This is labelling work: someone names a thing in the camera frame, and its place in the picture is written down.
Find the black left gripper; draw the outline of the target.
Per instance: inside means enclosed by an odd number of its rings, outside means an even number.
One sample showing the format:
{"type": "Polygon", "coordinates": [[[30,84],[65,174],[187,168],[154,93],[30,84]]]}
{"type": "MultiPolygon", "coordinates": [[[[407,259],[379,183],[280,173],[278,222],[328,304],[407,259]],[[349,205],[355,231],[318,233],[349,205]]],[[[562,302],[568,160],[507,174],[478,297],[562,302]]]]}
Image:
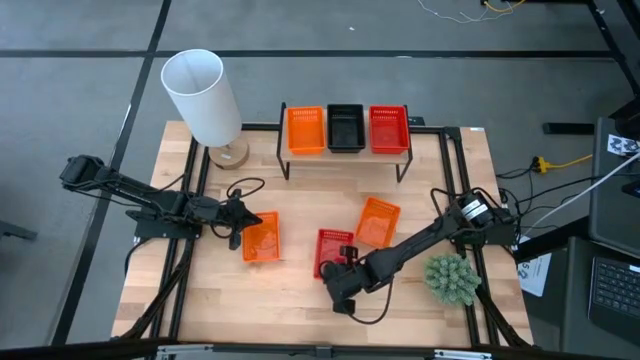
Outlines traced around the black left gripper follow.
{"type": "Polygon", "coordinates": [[[215,234],[221,238],[227,238],[230,250],[237,250],[241,243],[240,232],[246,228],[259,225],[261,218],[251,212],[245,203],[240,200],[242,191],[235,189],[230,193],[227,202],[220,206],[218,217],[215,222],[215,234]],[[228,233],[221,235],[217,232],[219,228],[226,229],[228,233]]]}

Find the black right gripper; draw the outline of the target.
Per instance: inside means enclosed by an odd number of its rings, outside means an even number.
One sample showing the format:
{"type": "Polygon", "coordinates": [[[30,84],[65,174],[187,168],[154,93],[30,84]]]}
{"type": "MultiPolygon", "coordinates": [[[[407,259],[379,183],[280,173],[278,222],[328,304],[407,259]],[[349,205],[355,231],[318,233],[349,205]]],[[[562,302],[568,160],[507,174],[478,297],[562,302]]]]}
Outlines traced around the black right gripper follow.
{"type": "Polygon", "coordinates": [[[333,300],[333,311],[339,314],[354,314],[353,297],[361,291],[371,293],[388,284],[388,278],[380,278],[368,264],[358,260],[358,249],[354,246],[342,246],[340,253],[346,262],[322,262],[322,279],[333,300]]]}

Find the orange plastic slotted basket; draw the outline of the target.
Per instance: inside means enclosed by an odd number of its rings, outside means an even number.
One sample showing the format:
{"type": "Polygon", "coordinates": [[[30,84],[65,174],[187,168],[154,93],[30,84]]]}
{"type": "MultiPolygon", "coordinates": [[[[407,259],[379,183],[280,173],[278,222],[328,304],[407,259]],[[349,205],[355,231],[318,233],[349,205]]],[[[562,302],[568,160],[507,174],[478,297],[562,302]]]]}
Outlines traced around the orange plastic slotted basket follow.
{"type": "Polygon", "coordinates": [[[323,108],[291,107],[286,115],[289,151],[294,155],[321,154],[326,146],[323,108]]]}
{"type": "Polygon", "coordinates": [[[279,214],[277,211],[261,212],[258,225],[247,227],[242,233],[242,257],[244,262],[269,262],[280,259],[279,214]]]}
{"type": "Polygon", "coordinates": [[[355,240],[380,249],[389,247],[394,238],[401,208],[376,197],[369,197],[362,210],[355,240]]]}

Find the red plastic slotted basket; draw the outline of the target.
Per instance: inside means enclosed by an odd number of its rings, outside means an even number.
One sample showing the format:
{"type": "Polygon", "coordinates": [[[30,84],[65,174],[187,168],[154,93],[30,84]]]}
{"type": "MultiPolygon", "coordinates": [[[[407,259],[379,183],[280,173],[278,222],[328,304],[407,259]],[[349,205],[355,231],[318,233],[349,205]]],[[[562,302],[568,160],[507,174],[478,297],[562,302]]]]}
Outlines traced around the red plastic slotted basket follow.
{"type": "Polygon", "coordinates": [[[320,229],[318,231],[316,242],[315,262],[313,267],[313,276],[320,279],[320,265],[326,261],[332,261],[338,264],[344,264],[346,257],[340,253],[342,246],[352,246],[354,242],[354,234],[351,232],[320,229]]]}
{"type": "Polygon", "coordinates": [[[401,154],[409,149],[407,110],[402,105],[369,107],[371,150],[376,154],[401,154]]]}

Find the black plastic slotted basket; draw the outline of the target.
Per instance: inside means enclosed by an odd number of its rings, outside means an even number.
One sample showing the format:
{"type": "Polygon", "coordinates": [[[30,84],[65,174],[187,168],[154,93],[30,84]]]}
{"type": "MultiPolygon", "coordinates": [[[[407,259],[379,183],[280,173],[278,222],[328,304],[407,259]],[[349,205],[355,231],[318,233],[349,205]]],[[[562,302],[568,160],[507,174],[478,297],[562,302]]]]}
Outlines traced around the black plastic slotted basket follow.
{"type": "Polygon", "coordinates": [[[332,153],[359,153],[366,146],[361,104],[327,106],[328,149],[332,153]]]}

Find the wooden shelf with black legs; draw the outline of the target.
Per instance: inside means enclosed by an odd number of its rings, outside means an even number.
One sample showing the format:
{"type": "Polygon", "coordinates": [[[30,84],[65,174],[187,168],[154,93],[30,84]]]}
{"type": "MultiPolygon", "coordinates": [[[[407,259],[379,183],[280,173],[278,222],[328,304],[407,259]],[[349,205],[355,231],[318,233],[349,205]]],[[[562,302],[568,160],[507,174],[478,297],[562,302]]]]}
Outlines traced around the wooden shelf with black legs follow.
{"type": "Polygon", "coordinates": [[[366,146],[359,153],[332,153],[328,149],[328,128],[327,128],[327,107],[323,108],[326,146],[321,154],[317,155],[294,155],[288,149],[286,111],[288,108],[285,103],[281,104],[280,119],[278,124],[278,139],[276,158],[279,162],[281,171],[285,178],[289,177],[291,163],[375,163],[375,164],[393,164],[396,167],[396,180],[401,181],[406,174],[412,160],[413,151],[411,137],[409,132],[409,149],[401,154],[376,154],[371,150],[370,132],[369,132],[369,109],[364,109],[364,126],[366,146]]]}

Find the black front rig beam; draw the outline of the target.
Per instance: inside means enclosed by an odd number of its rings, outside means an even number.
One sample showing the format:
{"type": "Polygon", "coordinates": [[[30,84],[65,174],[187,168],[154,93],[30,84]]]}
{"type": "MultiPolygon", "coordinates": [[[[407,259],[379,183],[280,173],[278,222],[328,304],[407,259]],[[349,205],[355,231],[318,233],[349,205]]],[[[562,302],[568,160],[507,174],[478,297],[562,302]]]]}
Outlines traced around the black front rig beam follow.
{"type": "Polygon", "coordinates": [[[469,348],[182,343],[170,338],[124,339],[0,350],[0,360],[134,360],[188,353],[256,353],[310,356],[406,356],[425,360],[626,360],[541,350],[534,347],[478,345],[469,348]]]}

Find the white shade table lamp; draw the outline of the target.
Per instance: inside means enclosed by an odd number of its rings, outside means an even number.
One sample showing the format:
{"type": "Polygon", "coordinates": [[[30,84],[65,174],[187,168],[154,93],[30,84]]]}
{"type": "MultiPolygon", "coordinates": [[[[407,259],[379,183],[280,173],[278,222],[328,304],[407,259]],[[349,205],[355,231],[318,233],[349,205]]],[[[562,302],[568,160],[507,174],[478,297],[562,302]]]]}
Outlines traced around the white shade table lamp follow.
{"type": "Polygon", "coordinates": [[[246,163],[249,144],[241,137],[242,117],[218,55],[204,49],[182,51],[164,64],[161,82],[217,167],[231,170],[246,163]]]}

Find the white printed paper sheet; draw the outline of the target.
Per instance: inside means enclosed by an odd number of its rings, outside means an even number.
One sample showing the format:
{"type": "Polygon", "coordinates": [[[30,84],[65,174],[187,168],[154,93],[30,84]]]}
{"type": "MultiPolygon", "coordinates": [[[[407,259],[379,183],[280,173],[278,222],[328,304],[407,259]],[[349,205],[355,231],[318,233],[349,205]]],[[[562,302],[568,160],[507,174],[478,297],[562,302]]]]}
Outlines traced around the white printed paper sheet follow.
{"type": "Polygon", "coordinates": [[[530,295],[542,297],[552,255],[547,253],[517,265],[520,288],[530,295]]]}

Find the dark gray floor foot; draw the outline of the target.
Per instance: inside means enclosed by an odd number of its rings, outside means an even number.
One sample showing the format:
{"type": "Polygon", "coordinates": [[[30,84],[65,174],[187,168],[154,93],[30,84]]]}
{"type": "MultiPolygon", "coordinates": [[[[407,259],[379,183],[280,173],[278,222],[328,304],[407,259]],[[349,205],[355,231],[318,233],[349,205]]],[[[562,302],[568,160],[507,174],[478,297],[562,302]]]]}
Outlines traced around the dark gray floor foot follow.
{"type": "Polygon", "coordinates": [[[0,220],[0,238],[17,237],[24,240],[34,240],[37,233],[24,227],[0,220]]]}

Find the black floor bar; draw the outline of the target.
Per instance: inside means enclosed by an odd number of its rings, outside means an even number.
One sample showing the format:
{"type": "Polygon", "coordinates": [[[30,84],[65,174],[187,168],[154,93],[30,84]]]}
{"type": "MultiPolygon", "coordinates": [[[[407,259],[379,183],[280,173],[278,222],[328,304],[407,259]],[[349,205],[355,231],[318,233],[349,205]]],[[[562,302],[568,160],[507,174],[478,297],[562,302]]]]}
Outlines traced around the black floor bar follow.
{"type": "Polygon", "coordinates": [[[593,135],[595,127],[589,123],[547,122],[542,124],[542,130],[547,135],[593,135]]]}

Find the black laptop keyboard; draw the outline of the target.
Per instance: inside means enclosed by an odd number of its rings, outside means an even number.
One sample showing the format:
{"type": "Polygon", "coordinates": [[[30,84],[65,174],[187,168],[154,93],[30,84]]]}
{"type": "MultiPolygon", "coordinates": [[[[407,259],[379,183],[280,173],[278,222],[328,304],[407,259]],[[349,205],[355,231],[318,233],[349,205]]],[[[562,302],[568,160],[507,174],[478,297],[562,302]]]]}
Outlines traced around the black laptop keyboard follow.
{"type": "Polygon", "coordinates": [[[596,326],[640,347],[640,263],[593,258],[588,317],[596,326]]]}

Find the dark gray side desk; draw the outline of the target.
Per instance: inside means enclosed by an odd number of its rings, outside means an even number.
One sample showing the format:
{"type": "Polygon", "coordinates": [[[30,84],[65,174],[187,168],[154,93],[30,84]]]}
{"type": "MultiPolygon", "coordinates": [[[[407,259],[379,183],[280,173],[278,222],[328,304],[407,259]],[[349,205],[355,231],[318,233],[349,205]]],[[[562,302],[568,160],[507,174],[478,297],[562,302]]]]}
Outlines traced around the dark gray side desk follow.
{"type": "Polygon", "coordinates": [[[589,193],[586,235],[569,239],[560,348],[600,357],[640,360],[640,347],[596,326],[588,317],[592,261],[596,256],[640,263],[640,160],[589,193]]]}

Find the black and white marker sheet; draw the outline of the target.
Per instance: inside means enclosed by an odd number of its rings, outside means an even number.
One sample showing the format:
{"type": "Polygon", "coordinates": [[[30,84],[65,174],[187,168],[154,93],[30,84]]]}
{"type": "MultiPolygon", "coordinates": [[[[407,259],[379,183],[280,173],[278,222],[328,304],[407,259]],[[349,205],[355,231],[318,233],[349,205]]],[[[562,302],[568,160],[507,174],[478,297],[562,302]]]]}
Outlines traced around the black and white marker sheet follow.
{"type": "Polygon", "coordinates": [[[607,151],[619,156],[633,156],[640,152],[640,143],[626,137],[609,134],[607,151]]]}

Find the black diagonal frame beam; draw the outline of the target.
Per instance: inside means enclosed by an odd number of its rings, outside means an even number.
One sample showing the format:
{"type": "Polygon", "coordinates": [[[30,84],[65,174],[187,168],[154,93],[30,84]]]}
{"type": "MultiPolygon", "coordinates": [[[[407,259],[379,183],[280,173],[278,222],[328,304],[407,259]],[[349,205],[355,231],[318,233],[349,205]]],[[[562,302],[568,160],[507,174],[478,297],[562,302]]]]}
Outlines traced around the black diagonal frame beam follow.
{"type": "Polygon", "coordinates": [[[599,28],[599,31],[611,53],[612,59],[617,63],[621,71],[623,72],[629,86],[633,92],[635,97],[640,95],[640,85],[635,80],[629,65],[627,64],[626,58],[618,47],[610,29],[607,25],[605,19],[601,15],[599,8],[595,4],[594,0],[586,0],[586,5],[589,8],[589,11],[599,28]]]}

